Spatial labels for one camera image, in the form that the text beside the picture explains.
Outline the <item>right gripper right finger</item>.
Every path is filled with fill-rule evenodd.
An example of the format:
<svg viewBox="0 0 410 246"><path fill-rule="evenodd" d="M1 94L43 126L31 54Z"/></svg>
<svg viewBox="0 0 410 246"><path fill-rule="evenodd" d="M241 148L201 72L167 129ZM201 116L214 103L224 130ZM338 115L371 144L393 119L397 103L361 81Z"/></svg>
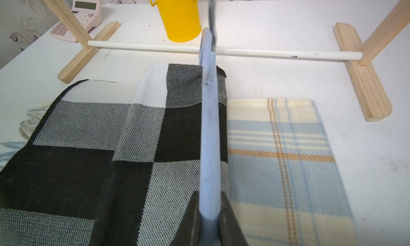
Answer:
<svg viewBox="0 0 410 246"><path fill-rule="evenodd" d="M221 246L248 246L225 192L221 192L219 230Z"/></svg>

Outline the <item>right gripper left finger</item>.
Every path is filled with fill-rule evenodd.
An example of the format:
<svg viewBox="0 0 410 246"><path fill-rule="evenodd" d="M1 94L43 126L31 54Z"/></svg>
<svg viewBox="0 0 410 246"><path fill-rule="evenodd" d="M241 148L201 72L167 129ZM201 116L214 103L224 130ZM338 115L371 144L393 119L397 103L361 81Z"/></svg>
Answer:
<svg viewBox="0 0 410 246"><path fill-rule="evenodd" d="M201 228L199 212L199 192L194 191L189 200L179 228L171 242L171 246L198 246Z"/></svg>

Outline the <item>light blue clothes hanger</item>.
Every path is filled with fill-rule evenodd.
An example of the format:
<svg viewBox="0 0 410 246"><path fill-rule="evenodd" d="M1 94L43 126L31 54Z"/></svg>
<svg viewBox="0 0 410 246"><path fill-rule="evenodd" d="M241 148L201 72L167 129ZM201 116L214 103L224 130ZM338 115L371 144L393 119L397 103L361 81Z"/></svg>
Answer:
<svg viewBox="0 0 410 246"><path fill-rule="evenodd" d="M202 66L202 111L200 148L199 212L200 245L219 246L221 213L221 154L216 72L216 0L208 2L209 26L202 31L200 65Z"/></svg>

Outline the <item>black white checkered scarf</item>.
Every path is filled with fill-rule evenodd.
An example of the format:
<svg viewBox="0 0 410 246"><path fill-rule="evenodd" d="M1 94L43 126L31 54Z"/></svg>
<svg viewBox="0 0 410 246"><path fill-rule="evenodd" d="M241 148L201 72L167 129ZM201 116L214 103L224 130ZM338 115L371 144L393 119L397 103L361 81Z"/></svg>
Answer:
<svg viewBox="0 0 410 246"><path fill-rule="evenodd" d="M83 80L1 171L3 246L168 246L199 189L202 68Z"/></svg>

